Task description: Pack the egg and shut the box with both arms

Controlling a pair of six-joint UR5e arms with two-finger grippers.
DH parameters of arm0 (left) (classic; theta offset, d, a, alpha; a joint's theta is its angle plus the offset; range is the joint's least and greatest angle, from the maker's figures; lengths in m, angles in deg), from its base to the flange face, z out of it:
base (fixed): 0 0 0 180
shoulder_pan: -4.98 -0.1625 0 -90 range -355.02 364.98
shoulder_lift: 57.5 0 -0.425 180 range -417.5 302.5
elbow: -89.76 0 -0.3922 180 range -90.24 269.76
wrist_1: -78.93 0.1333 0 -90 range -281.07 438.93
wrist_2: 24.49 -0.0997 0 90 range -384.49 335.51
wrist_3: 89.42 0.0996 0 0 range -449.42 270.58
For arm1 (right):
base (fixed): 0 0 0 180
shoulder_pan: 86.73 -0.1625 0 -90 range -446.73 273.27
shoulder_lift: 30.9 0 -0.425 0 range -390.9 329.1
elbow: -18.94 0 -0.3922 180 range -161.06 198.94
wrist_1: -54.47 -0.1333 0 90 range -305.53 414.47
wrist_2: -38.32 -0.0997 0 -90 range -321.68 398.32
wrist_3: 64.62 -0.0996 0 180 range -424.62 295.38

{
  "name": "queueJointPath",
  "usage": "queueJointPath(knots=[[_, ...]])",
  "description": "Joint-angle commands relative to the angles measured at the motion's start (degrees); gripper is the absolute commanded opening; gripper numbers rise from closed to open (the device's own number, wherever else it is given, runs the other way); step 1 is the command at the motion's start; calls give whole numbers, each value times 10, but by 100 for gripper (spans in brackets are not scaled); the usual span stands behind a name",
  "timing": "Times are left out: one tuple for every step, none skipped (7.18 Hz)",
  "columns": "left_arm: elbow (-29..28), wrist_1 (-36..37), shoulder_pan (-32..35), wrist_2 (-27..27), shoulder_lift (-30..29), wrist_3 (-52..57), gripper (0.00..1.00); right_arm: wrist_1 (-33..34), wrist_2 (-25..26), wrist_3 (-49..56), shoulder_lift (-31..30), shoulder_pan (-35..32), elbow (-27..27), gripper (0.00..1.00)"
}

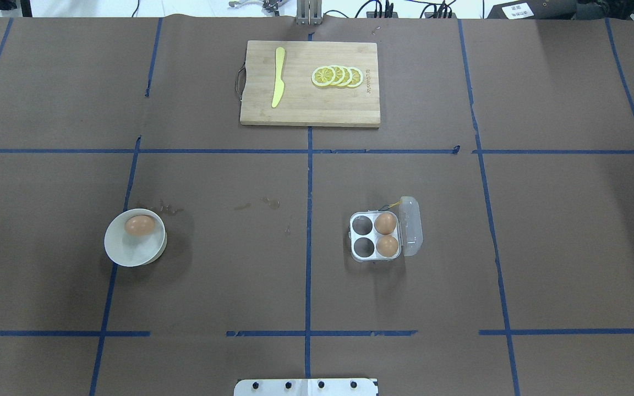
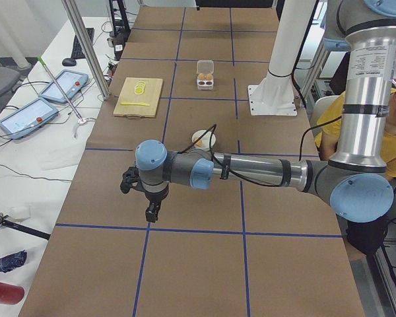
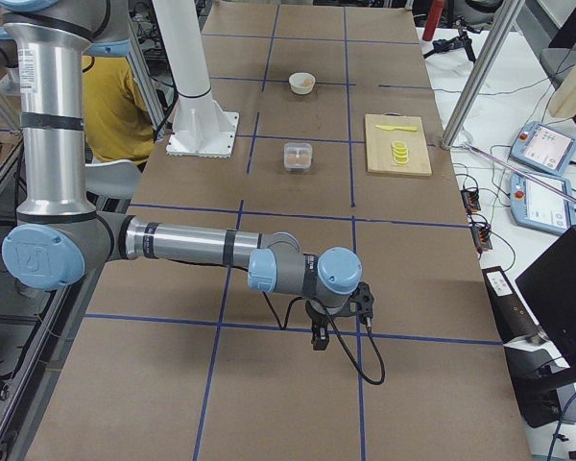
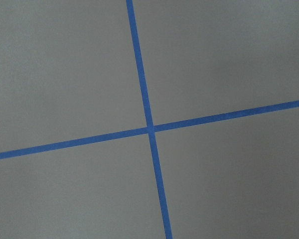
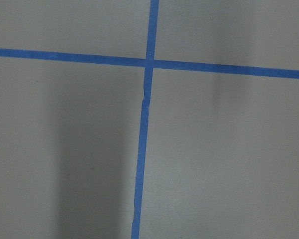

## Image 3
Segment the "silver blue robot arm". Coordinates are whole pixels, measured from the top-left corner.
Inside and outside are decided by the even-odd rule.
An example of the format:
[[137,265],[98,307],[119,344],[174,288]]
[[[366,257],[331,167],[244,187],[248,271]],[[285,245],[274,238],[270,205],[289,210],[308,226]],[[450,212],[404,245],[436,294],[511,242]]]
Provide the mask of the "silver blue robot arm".
[[305,254],[291,234],[260,234],[145,222],[101,212],[86,197],[82,57],[129,53],[124,1],[7,1],[15,41],[27,197],[2,244],[22,283],[44,291],[71,285],[112,260],[167,259],[240,269],[251,289],[304,301],[312,345],[323,350],[339,317],[372,319],[372,294],[351,250]]

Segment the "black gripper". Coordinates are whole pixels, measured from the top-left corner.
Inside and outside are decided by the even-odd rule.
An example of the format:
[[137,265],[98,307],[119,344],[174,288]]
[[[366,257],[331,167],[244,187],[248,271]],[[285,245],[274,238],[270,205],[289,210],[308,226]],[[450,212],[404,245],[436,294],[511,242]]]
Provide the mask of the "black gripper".
[[311,344],[313,350],[325,350],[328,346],[327,329],[332,323],[332,317],[325,313],[319,304],[309,300],[305,302],[305,312],[311,320]]

